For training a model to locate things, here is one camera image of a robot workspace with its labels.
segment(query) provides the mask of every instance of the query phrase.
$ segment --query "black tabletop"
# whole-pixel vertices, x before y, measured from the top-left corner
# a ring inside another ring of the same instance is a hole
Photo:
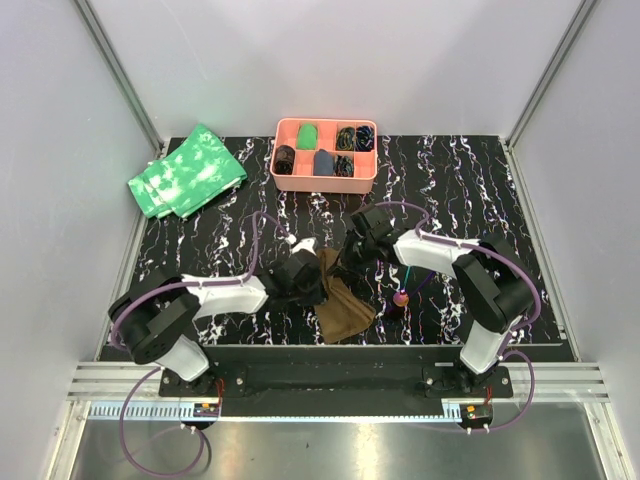
[[[367,195],[280,192],[269,173],[273,139],[225,138],[227,148],[247,171],[247,180],[182,220],[169,216],[150,220],[137,259],[134,282],[163,264],[191,275],[230,275],[245,271],[251,247],[253,211],[276,217],[298,238],[315,237],[321,245],[340,248],[349,213],[382,200],[404,200],[426,208],[427,231],[458,238],[479,238],[489,232],[505,235],[541,287],[542,315],[532,328],[519,332],[519,342],[556,343],[558,328],[545,292],[518,195],[498,137],[385,136],[378,139],[378,176]],[[170,149],[180,139],[173,139]],[[396,225],[414,226],[419,214],[390,210]],[[266,224],[260,238],[260,263],[284,259],[289,247]],[[472,319],[454,279],[436,275],[411,299],[404,318],[383,315],[393,292],[404,281],[406,267],[372,264],[366,282],[353,289],[377,313],[365,332],[342,343],[450,344],[463,341]],[[407,290],[429,272],[413,268]],[[219,315],[194,322],[187,332],[203,345],[323,343],[312,308],[289,305],[257,314]]]

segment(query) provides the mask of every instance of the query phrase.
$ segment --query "white wall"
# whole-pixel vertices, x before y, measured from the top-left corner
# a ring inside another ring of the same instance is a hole
[[[152,158],[70,1],[0,5],[0,477],[40,478]]]
[[[640,3],[601,2],[516,146],[580,353],[640,472]]]
[[[161,135],[508,134],[579,0],[93,0]]]

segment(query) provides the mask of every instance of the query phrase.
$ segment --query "brown rolled cloth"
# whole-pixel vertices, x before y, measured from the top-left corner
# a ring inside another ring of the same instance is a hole
[[[337,250],[323,248],[316,254],[320,259],[322,283],[328,299],[323,305],[316,305],[314,308],[324,341],[336,343],[369,328],[376,311],[354,297],[341,279],[327,276],[327,270],[338,258]]]

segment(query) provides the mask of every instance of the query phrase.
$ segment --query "green tie-dye fabric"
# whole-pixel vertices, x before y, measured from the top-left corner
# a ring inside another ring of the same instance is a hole
[[[173,211],[185,218],[245,178],[244,168],[220,139],[198,125],[180,147],[153,162],[129,187],[147,217]]]

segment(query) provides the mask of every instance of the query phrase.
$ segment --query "pink ball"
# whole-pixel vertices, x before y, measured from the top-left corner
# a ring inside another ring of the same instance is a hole
[[[393,303],[398,307],[406,307],[409,304],[407,292],[396,292],[393,294]]]

